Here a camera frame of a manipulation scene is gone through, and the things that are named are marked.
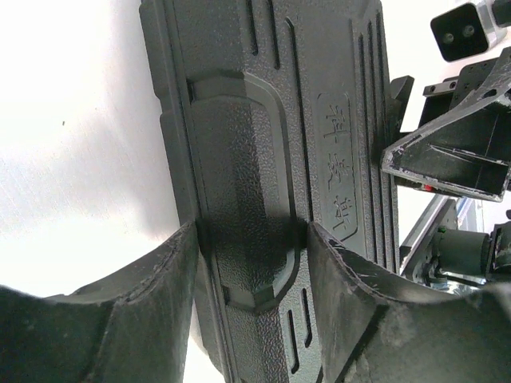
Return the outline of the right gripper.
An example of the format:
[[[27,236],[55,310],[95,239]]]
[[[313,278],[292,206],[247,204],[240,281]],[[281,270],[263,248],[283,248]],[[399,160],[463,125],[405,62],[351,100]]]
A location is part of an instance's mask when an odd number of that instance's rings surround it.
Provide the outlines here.
[[[374,163],[382,159],[382,170],[407,184],[502,201],[510,181],[510,49],[424,88],[418,128],[405,134],[402,122],[413,87],[410,75],[390,82]]]

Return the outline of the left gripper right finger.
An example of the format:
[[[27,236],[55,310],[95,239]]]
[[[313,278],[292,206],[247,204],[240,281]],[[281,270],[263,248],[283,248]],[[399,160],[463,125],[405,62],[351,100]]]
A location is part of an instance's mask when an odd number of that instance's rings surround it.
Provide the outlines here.
[[[326,382],[507,382],[510,286],[465,296],[402,278],[318,223],[307,253]]]

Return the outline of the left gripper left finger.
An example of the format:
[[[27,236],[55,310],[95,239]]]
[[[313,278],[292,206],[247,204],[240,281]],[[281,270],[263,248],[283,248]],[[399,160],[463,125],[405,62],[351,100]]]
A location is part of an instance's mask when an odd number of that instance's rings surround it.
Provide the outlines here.
[[[180,382],[199,245],[193,223],[69,295],[1,289],[4,382]]]

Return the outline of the black plastic tool case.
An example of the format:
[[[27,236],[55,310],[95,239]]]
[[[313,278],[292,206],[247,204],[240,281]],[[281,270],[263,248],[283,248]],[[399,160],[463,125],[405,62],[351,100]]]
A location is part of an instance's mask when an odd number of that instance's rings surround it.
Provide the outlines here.
[[[307,226],[398,267],[379,1],[143,1],[197,334],[227,382],[321,371]]]

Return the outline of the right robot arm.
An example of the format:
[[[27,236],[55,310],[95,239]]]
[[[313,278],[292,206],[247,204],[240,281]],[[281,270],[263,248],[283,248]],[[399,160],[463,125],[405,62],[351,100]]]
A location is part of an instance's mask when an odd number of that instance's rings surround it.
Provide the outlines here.
[[[510,279],[510,225],[489,234],[457,222],[458,198],[500,203],[510,189],[510,51],[424,88],[417,129],[382,153],[396,183],[434,195],[401,252],[401,274],[427,286]]]

